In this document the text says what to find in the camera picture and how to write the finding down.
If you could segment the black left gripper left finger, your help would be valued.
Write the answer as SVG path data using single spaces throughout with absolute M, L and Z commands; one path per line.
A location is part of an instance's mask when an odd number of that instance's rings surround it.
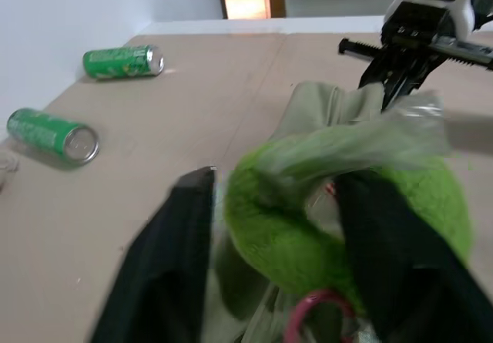
M 92 342 L 201 339 L 215 167 L 181 176 L 129 246 Z

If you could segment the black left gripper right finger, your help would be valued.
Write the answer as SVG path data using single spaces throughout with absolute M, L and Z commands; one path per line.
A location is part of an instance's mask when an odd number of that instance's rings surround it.
M 382 342 L 490 342 L 492 304 L 445 239 L 375 172 L 336 177 L 345 247 Z

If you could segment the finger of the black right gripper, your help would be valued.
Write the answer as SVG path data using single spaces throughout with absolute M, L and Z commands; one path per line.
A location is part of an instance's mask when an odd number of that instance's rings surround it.
M 406 59 L 395 70 L 390 71 L 384 82 L 384 100 L 382 110 L 402 96 L 419 89 L 428 75 L 439 66 L 439 57 L 420 56 L 415 60 Z
M 400 54 L 400 49 L 380 50 L 361 76 L 358 87 L 362 88 L 368 84 L 380 82 L 386 89 L 395 89 L 401 77 L 398 70 Z

